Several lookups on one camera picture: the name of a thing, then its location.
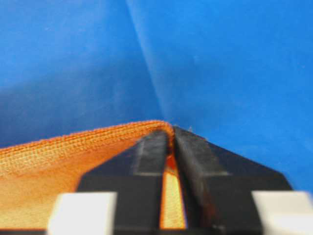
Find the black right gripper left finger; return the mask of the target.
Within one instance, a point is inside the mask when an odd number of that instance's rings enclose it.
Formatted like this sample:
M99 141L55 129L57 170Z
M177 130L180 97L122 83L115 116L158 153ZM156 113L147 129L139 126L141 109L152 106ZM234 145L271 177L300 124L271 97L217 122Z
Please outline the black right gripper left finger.
M156 232L167 155L167 133L154 131L85 173L77 191L117 193L115 232Z

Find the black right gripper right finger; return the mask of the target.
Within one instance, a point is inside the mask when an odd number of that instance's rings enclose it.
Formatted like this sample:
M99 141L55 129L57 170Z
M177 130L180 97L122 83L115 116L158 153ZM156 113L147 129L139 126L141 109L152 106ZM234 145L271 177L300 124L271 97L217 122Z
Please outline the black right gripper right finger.
M177 126L174 132L188 227L264 231L252 192L292 190L285 176Z

